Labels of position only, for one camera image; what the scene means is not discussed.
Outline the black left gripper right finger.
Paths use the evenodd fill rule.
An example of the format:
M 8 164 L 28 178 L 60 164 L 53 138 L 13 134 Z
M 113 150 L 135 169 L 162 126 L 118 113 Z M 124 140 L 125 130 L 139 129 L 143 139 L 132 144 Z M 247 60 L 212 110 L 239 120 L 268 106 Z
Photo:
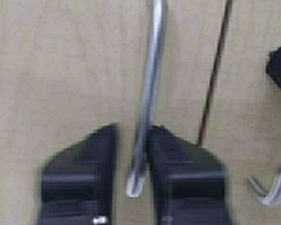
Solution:
M 230 225 L 226 171 L 210 151 L 153 126 L 148 159 L 156 225 Z

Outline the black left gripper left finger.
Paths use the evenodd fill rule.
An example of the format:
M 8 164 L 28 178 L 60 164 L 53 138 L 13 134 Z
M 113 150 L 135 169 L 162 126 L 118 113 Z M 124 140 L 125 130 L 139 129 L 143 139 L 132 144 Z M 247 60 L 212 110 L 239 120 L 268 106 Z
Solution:
M 111 225 L 118 125 L 64 148 L 40 175 L 40 225 Z

